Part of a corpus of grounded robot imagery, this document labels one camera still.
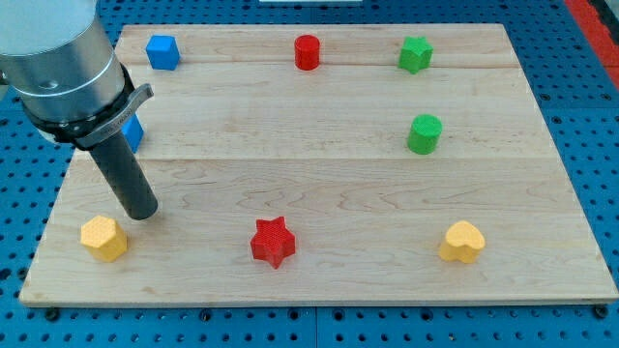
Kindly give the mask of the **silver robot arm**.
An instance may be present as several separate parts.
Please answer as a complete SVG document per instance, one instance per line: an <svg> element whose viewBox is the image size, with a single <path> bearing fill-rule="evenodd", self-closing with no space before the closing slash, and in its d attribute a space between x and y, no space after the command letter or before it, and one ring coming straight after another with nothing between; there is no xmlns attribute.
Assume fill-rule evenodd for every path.
<svg viewBox="0 0 619 348"><path fill-rule="evenodd" d="M44 135L87 151L133 219L158 201L122 127L153 95L116 56L94 1L1 4L1 81Z"/></svg>

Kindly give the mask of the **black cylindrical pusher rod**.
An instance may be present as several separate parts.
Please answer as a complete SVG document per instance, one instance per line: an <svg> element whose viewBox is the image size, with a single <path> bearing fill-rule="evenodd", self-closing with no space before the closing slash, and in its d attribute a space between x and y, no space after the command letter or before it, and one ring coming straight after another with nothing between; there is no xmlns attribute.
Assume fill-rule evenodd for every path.
<svg viewBox="0 0 619 348"><path fill-rule="evenodd" d="M90 155L130 218L143 220L157 211L158 200L124 134L111 135Z"/></svg>

